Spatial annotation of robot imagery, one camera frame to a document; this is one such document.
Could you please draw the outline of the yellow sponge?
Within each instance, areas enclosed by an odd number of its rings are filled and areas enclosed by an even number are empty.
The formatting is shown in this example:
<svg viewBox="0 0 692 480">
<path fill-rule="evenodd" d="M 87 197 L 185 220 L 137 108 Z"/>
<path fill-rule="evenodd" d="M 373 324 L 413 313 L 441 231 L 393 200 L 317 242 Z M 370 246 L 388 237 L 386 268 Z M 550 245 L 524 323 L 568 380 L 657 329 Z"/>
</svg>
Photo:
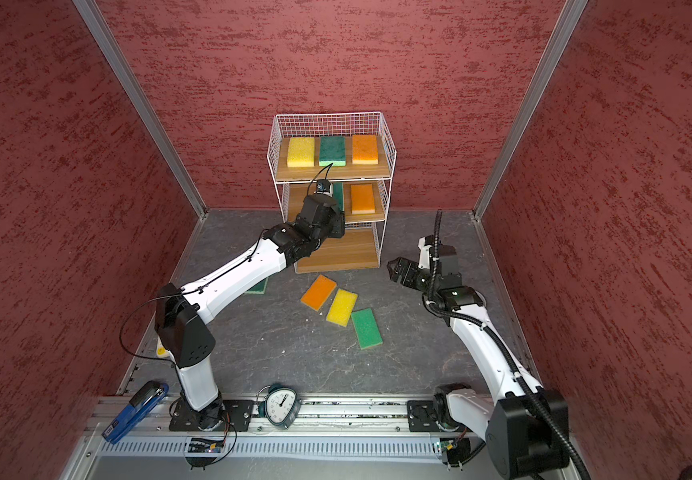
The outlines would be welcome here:
<svg viewBox="0 0 692 480">
<path fill-rule="evenodd" d="M 357 300 L 358 295 L 356 293 L 339 289 L 333 299 L 326 320 L 335 325 L 346 327 Z"/>
<path fill-rule="evenodd" d="M 315 159 L 315 137 L 292 137 L 289 139 L 287 150 L 287 166 L 289 168 L 313 167 Z"/>
</svg>

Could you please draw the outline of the light green sponge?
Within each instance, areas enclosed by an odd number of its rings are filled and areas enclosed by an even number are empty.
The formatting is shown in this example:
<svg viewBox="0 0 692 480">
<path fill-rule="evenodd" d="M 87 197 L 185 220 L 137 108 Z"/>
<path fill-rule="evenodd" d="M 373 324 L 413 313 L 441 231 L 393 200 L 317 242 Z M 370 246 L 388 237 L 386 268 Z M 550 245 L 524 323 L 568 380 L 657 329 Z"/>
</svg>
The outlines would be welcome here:
<svg viewBox="0 0 692 480">
<path fill-rule="evenodd" d="M 383 339 L 371 308 L 352 313 L 352 323 L 361 349 L 368 349 L 383 344 Z"/>
</svg>

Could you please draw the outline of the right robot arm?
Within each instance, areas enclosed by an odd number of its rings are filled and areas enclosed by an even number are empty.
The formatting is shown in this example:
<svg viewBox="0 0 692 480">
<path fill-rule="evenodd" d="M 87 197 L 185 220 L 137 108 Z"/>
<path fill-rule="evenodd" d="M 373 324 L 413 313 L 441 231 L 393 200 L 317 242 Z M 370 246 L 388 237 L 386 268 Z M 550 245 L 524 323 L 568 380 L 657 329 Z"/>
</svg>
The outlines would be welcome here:
<svg viewBox="0 0 692 480">
<path fill-rule="evenodd" d="M 465 426 L 483 440 L 505 479 L 568 467 L 568 407 L 563 397 L 545 390 L 505 344 L 485 298 L 464 285 L 455 248 L 437 244 L 429 235 L 420 239 L 419 250 L 416 261 L 390 261 L 390 279 L 421 292 L 423 306 L 463 342 L 489 389 L 480 396 L 464 384 L 438 387 L 438 422 L 446 428 Z"/>
</svg>

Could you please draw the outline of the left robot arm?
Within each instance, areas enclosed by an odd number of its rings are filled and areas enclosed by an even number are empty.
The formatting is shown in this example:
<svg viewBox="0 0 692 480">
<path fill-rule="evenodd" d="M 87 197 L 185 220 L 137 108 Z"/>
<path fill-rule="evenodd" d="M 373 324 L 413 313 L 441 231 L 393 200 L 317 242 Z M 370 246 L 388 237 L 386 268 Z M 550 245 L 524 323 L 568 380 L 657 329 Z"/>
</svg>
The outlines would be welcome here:
<svg viewBox="0 0 692 480">
<path fill-rule="evenodd" d="M 232 261 L 183 287 L 169 283 L 159 291 L 155 331 L 176 366 L 187 405 L 206 429 L 221 419 L 223 407 L 211 365 L 216 339 L 208 325 L 251 287 L 344 235 L 345 213 L 337 200 L 310 194 L 294 221 L 263 230 Z"/>
</svg>

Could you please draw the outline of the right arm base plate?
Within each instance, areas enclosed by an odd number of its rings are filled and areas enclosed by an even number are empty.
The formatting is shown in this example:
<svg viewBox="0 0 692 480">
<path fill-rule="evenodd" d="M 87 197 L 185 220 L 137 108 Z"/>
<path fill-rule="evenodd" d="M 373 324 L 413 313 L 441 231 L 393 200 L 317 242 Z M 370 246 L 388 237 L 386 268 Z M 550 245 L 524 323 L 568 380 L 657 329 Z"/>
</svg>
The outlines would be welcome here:
<svg viewBox="0 0 692 480">
<path fill-rule="evenodd" d="M 442 403 L 411 400 L 407 402 L 411 432 L 462 433 L 465 429 L 484 436 L 494 405 L 479 398 L 453 396 Z"/>
</svg>

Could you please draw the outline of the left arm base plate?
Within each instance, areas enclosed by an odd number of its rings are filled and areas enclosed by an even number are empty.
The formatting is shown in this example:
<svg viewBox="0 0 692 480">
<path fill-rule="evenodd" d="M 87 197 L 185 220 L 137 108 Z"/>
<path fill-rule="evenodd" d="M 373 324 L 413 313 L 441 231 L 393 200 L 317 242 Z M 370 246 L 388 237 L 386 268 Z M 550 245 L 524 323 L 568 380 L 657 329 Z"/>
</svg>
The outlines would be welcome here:
<svg viewBox="0 0 692 480">
<path fill-rule="evenodd" d="M 185 398 L 171 405 L 169 430 L 173 432 L 206 432 L 236 430 L 246 432 L 253 416 L 253 400 L 222 400 L 211 402 L 203 410 L 195 410 Z"/>
</svg>

